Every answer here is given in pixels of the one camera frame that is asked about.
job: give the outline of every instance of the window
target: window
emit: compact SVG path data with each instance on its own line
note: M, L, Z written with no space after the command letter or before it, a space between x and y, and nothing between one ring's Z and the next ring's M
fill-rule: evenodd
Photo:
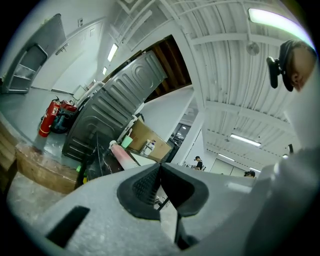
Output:
M174 129L173 133L171 134L170 139L174 142L176 142L179 146L181 146L182 142L185 140L189 130L190 126L184 125L182 123L179 123L176 128Z

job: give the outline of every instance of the green object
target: green object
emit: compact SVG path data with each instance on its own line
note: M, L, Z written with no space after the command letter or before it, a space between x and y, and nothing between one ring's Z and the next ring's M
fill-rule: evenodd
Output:
M79 165L77 168L76 168L76 172L80 172L80 169L81 169L81 165ZM84 177L87 177L87 172L85 171L84 174L83 174Z
M125 149L129 146L129 144L133 141L134 139L126 135L124 137L124 140L121 143L121 146Z

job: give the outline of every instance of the ceiling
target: ceiling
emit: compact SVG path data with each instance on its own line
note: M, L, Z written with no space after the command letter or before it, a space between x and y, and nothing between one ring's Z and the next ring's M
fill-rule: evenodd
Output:
M141 1L136 11L143 10L147 3ZM230 157L245 170L248 167L259 170L278 161L288 152L289 144L298 150L300 144L283 114L295 92L289 93L281 78L279 87L271 88L266 63L268 56L278 57L282 42L294 37L252 23L247 16L249 8L257 8L297 22L284 6L272 0L154 0L153 3L150 8L154 15L141 26L143 29L137 30L128 45L137 45L156 26L170 19L179 24L200 81L200 86L194 89L201 94L205 109L202 127L205 150ZM126 27L124 22L129 24L132 20L120 15L114 26L121 34ZM247 52L248 41L258 44L256 56ZM191 70L188 71L193 83ZM232 133L260 142L261 146L232 139Z

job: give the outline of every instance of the bottle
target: bottle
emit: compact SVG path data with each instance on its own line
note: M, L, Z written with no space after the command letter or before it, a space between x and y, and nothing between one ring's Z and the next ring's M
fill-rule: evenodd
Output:
M115 140L110 142L110 147L115 158L118 160L124 170L138 167L137 163L127 154L127 152L117 144Z
M156 143L156 141L155 140L153 140L153 141L150 141L150 142L148 142L146 145L145 145L145 149L144 149L144 154L146 155L146 156L149 156L150 155L150 153L152 152L152 151L154 151L154 149L155 149L155 143Z

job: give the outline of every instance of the metal panel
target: metal panel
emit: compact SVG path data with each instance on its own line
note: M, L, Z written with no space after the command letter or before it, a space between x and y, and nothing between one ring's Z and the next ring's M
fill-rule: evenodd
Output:
M119 71L103 89L133 114L166 77L154 52L148 51Z
M1 93L28 93L40 68L65 41L61 14L56 14L40 26L17 54L7 71Z
M118 138L133 116L108 93L100 89L85 105L73 124L62 153L76 160L83 160L93 148L90 142L100 131L110 138Z

